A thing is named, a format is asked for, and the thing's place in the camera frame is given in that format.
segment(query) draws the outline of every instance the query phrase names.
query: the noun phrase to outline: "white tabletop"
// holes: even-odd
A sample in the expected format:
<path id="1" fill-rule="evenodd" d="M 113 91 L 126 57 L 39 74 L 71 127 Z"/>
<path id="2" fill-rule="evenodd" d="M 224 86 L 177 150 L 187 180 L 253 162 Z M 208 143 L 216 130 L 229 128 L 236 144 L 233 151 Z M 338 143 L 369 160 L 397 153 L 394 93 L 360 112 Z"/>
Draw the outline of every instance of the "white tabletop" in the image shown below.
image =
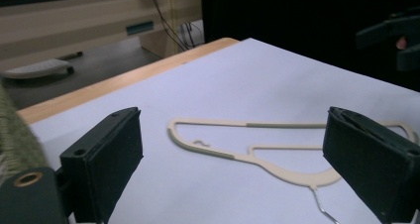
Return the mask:
<path id="1" fill-rule="evenodd" d="M 53 168 L 59 155 L 108 114 L 131 106 L 140 115 L 145 157 L 110 223 L 332 223 L 308 188 L 254 165 L 191 153 L 166 126 L 173 118 L 260 122 L 323 122 L 330 106 L 377 121 L 397 120 L 420 132 L 420 94 L 256 40 L 245 40 L 148 80 L 32 125 Z M 184 126 L 187 140 L 245 153 L 254 144 L 322 145 L 323 132 Z M 328 168 L 322 152 L 257 153 L 278 166 Z M 319 188 L 324 208 L 340 223 L 379 223 L 340 181 Z"/>

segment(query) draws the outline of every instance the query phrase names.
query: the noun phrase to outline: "clothes hanger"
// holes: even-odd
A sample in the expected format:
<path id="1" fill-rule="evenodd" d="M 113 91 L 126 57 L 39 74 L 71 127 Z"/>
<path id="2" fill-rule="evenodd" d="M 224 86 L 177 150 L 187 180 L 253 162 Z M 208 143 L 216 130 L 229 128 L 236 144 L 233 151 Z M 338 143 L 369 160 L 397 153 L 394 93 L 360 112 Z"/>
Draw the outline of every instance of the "clothes hanger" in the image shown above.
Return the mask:
<path id="1" fill-rule="evenodd" d="M 401 122 L 382 122 L 380 123 L 386 127 L 399 127 L 401 128 L 407 139 L 411 142 L 418 144 L 418 138 L 416 133 Z M 172 119 L 168 126 L 167 131 L 170 138 L 180 147 L 185 150 L 200 153 L 208 156 L 234 160 L 238 162 L 244 162 L 249 164 L 257 165 L 261 168 L 264 168 L 266 171 L 274 175 L 275 177 L 284 180 L 286 182 L 308 187 L 314 194 L 319 210 L 328 217 L 331 221 L 336 224 L 339 222 L 331 216 L 322 206 L 320 198 L 318 196 L 317 188 L 320 186 L 326 186 L 338 181 L 341 177 L 333 169 L 328 168 L 324 171 L 306 173 L 298 172 L 293 170 L 288 170 L 286 168 L 281 168 L 276 166 L 273 163 L 267 162 L 265 160 L 259 159 L 255 156 L 255 150 L 322 150 L 322 146 L 303 146 L 303 145 L 277 145 L 277 146 L 268 146 L 268 145 L 255 145 L 248 148 L 247 154 L 238 154 L 234 152 L 227 152 L 220 149 L 212 148 L 211 146 L 205 144 L 200 140 L 196 141 L 185 141 L 177 133 L 177 125 L 201 125 L 201 126 L 224 126 L 224 127 L 245 127 L 245 128 L 278 128 L 278 129 L 325 129 L 325 123 L 262 123 L 262 122 L 238 122 L 238 121 L 227 121 L 227 120 L 207 120 L 207 119 L 188 119 L 188 118 L 176 118 Z"/>

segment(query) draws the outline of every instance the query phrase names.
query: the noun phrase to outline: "gray floor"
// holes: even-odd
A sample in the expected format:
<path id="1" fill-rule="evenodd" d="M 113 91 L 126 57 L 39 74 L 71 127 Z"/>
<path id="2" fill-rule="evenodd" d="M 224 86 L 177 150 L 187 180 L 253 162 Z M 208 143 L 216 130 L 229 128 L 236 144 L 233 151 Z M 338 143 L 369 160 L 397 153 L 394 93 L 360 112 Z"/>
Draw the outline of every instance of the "gray floor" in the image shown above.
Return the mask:
<path id="1" fill-rule="evenodd" d="M 196 44 L 203 43 L 201 22 L 194 22 L 191 33 Z M 143 49 L 137 38 L 131 38 L 117 44 L 85 51 L 83 56 L 67 58 L 66 61 L 74 67 L 73 74 L 63 71 L 40 78 L 23 80 L 1 78 L 1 80 L 19 110 L 159 59 L 159 56 Z"/>

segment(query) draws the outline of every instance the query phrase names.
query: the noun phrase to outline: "textured cloth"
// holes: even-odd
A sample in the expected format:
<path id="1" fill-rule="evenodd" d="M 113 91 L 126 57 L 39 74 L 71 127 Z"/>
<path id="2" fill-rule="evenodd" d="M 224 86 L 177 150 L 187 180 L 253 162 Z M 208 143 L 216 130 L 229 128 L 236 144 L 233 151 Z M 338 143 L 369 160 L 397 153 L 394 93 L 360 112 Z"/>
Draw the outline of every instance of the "textured cloth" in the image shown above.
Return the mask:
<path id="1" fill-rule="evenodd" d="M 20 171 L 47 165 L 37 138 L 0 85 L 0 183 Z"/>

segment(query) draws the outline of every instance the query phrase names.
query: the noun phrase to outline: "table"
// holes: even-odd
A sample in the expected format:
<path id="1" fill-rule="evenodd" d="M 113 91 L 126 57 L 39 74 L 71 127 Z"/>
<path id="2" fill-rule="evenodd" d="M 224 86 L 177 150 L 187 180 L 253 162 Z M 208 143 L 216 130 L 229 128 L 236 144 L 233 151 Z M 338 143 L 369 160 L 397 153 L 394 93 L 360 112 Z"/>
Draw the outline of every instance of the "table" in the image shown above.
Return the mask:
<path id="1" fill-rule="evenodd" d="M 152 0 L 2 0 L 0 71 L 140 37 L 145 49 L 172 56 Z M 200 0 L 157 0 L 172 28 L 201 19 Z"/>
<path id="2" fill-rule="evenodd" d="M 420 131 L 419 93 L 253 39 L 224 39 L 151 64 L 144 71 L 154 75 L 129 72 L 20 112 L 31 123 L 52 167 L 58 168 L 59 154 L 103 117 L 131 106 L 142 110 L 145 157 L 110 223 L 329 223 L 308 188 L 281 181 L 253 165 L 177 146 L 166 132 L 173 118 L 326 122 L 329 107 L 336 106 L 374 120 L 403 121 Z M 101 84 L 111 81 L 115 85 L 101 90 Z M 84 98 L 77 100 L 77 94 Z M 56 106 L 63 106 L 62 112 Z M 31 118 L 28 111 L 37 109 L 44 115 Z M 322 130 L 184 126 L 179 131 L 187 140 L 203 139 L 242 153 L 259 142 L 314 145 L 323 140 Z M 322 152 L 261 152 L 258 157 L 300 171 L 329 166 Z M 342 179 L 319 188 L 319 194 L 324 208 L 341 223 L 379 223 Z"/>

